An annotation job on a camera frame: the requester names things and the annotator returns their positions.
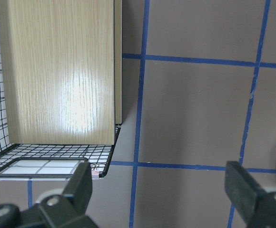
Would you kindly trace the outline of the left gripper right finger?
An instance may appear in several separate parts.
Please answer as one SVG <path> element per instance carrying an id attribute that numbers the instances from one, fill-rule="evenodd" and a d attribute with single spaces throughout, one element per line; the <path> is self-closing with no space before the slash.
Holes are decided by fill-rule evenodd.
<path id="1" fill-rule="evenodd" d="M 225 193 L 247 228 L 276 228 L 276 191 L 266 191 L 237 161 L 227 161 Z"/>

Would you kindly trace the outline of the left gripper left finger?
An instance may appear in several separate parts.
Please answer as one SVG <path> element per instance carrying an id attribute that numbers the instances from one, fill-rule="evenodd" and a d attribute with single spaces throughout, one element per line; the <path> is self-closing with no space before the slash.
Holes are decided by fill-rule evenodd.
<path id="1" fill-rule="evenodd" d="M 45 197 L 39 204 L 46 228 L 91 228 L 86 210 L 92 195 L 91 167 L 81 162 L 61 194 Z"/>

